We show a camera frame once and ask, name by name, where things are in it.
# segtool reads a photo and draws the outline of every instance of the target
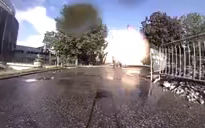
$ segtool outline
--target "glass building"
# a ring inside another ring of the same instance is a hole
[[[16,47],[19,23],[10,0],[0,0],[0,61],[11,61]]]

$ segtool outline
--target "gravel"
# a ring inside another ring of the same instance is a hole
[[[163,91],[174,92],[189,102],[205,105],[205,85],[194,82],[164,81]]]

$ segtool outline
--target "building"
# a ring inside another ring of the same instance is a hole
[[[0,0],[0,62],[12,61],[19,23],[10,0]]]
[[[15,63],[33,63],[37,58],[37,55],[41,55],[44,64],[49,64],[49,59],[51,64],[55,64],[56,57],[53,53],[50,54],[48,50],[44,51],[43,47],[33,48],[27,46],[17,45],[16,50],[14,51],[14,57],[12,62]]]

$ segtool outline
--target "lens flare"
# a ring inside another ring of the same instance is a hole
[[[113,57],[122,65],[142,65],[142,60],[149,57],[148,41],[133,27],[113,30],[110,34],[107,38],[107,63],[111,63]]]

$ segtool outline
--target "curb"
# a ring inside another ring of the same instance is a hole
[[[54,71],[54,70],[61,70],[61,69],[65,69],[65,68],[59,67],[59,68],[51,68],[51,69],[39,69],[35,71],[27,71],[27,72],[19,72],[19,73],[14,73],[14,74],[0,75],[0,80],[10,79],[14,77],[21,77],[21,76],[31,75],[31,74],[36,74],[36,73]]]

